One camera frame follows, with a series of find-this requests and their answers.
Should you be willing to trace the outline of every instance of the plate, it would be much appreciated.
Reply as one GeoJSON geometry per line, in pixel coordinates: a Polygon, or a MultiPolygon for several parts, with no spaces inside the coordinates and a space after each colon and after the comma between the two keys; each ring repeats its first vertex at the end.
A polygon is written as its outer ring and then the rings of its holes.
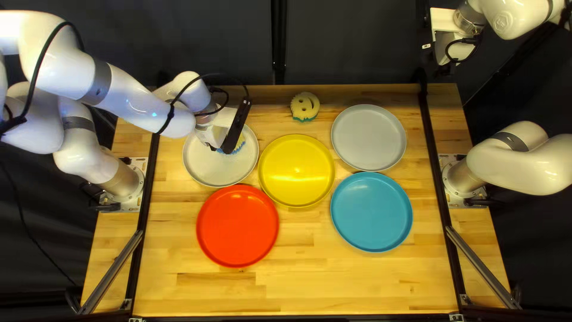
{"type": "Polygon", "coordinates": [[[333,186],[335,168],[328,148],[307,135],[290,134],[272,141],[258,163],[260,186],[274,201],[307,207],[333,186]]]}
{"type": "Polygon", "coordinates": [[[343,180],[333,193],[330,213],[345,241],[371,253],[399,246],[413,223],[405,191],[376,172],[359,172],[343,180]]]}
{"type": "Polygon", "coordinates": [[[246,178],[258,160],[258,140],[244,124],[245,144],[235,154],[211,151],[195,135],[189,135],[182,149],[182,161],[196,182],[222,188],[246,178]]]}
{"type": "Polygon", "coordinates": [[[332,145],[344,162],[362,171],[381,171],[405,153],[405,129],[393,114],[379,106],[348,107],[332,125],[332,145]]]}
{"type": "Polygon", "coordinates": [[[245,184],[212,194],[197,217],[197,239],[213,262],[250,266],[263,259],[278,236],[278,212],[262,191],[245,184]]]}

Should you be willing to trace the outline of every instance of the red plate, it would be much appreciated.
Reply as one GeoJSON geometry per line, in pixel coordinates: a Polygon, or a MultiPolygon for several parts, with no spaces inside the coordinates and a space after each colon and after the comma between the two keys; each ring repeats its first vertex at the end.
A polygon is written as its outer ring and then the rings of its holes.
{"type": "Polygon", "coordinates": [[[197,238],[205,255],[230,267],[263,259],[278,236],[278,212],[262,191],[244,184],[212,194],[197,218],[197,238]]]}

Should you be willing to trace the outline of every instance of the wood grain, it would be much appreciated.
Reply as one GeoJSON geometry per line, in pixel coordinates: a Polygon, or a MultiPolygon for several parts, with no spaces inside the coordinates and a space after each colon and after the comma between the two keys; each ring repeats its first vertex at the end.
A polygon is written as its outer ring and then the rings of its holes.
{"type": "MultiPolygon", "coordinates": [[[[240,88],[227,89],[233,97],[241,95],[240,88]]],[[[247,124],[259,139],[260,153],[272,140],[289,133],[313,136],[335,159],[335,186],[357,172],[332,148],[329,131],[337,114],[358,103],[377,104],[392,112],[406,129],[407,150],[399,164],[382,173],[396,180],[411,200],[414,224],[410,235],[402,246],[382,254],[352,248],[331,223],[330,194],[306,209],[278,206],[280,232],[268,256],[248,268],[222,268],[204,256],[194,232],[203,201],[216,189],[196,183],[184,169],[184,139],[161,138],[134,314],[326,315],[456,310],[416,99],[419,88],[408,84],[287,85],[252,86],[249,90],[255,105],[247,124]],[[315,93],[322,103],[318,117],[309,123],[293,121],[288,109],[290,99],[301,91],[315,93]]],[[[470,138],[456,86],[430,85],[429,103],[439,152],[468,151],[470,138]]],[[[113,151],[118,156],[147,155],[149,142],[150,134],[121,122],[113,151]]],[[[243,183],[259,188],[256,170],[243,183]]],[[[488,210],[459,210],[451,215],[455,228],[507,285],[488,210]]],[[[83,299],[134,232],[137,219],[133,217],[100,215],[83,299]]],[[[481,303],[496,304],[472,267],[462,264],[469,295],[481,303]]],[[[124,297],[125,285],[126,276],[119,276],[98,310],[116,308],[124,297]]]]}

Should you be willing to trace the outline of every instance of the gray band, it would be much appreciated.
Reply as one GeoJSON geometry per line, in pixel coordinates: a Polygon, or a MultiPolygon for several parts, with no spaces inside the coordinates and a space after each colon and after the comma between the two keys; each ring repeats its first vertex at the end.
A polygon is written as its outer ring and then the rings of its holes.
{"type": "Polygon", "coordinates": [[[501,140],[509,145],[511,149],[518,152],[528,152],[529,148],[526,144],[516,135],[508,132],[497,132],[491,136],[491,139],[501,140]]]}
{"type": "Polygon", "coordinates": [[[459,12],[468,22],[473,23],[474,25],[481,25],[484,26],[487,24],[487,18],[484,17],[484,14],[478,13],[468,4],[467,0],[463,1],[459,6],[459,12]]]}
{"type": "Polygon", "coordinates": [[[552,14],[552,10],[554,10],[554,4],[552,3],[552,0],[547,0],[547,1],[548,1],[548,13],[546,14],[546,18],[542,23],[548,21],[548,18],[550,18],[550,15],[552,14]]]}
{"type": "Polygon", "coordinates": [[[92,87],[80,98],[80,101],[90,106],[101,103],[111,86],[111,67],[109,64],[96,58],[93,59],[93,62],[96,65],[96,72],[93,76],[92,87]]]}
{"type": "Polygon", "coordinates": [[[96,132],[96,127],[93,124],[93,122],[84,117],[67,116],[67,117],[62,117],[62,121],[64,130],[71,128],[84,128],[88,129],[89,131],[92,131],[93,133],[96,132]]]}

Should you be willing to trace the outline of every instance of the blue plate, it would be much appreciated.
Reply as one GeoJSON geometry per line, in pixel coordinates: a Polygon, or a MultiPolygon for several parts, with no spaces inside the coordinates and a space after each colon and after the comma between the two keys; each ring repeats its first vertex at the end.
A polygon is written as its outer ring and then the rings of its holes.
{"type": "Polygon", "coordinates": [[[360,172],[343,180],[333,193],[330,213],[345,241],[371,253],[399,246],[413,223],[405,191],[377,172],[360,172]]]}

